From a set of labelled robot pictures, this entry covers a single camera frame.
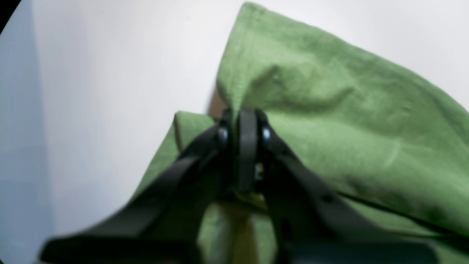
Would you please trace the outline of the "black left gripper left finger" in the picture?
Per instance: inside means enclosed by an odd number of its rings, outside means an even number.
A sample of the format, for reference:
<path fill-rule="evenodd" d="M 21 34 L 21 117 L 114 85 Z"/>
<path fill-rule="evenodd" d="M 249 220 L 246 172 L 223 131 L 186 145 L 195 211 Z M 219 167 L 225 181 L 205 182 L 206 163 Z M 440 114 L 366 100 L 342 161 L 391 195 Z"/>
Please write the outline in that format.
<path fill-rule="evenodd" d="M 199 229 L 232 180 L 232 118 L 199 134 L 139 195 L 103 222 L 48 240 L 45 264 L 201 264 Z"/>

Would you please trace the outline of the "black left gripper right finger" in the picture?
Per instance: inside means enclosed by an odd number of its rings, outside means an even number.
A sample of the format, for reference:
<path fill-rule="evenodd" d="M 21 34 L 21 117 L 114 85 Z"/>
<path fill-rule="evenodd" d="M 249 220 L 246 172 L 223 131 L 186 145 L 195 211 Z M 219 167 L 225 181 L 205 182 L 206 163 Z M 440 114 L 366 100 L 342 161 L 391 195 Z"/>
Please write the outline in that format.
<path fill-rule="evenodd" d="M 238 116 L 240 193 L 259 192 L 276 264 L 437 264 L 432 246 L 406 242 L 362 217 L 276 134 L 260 110 Z"/>

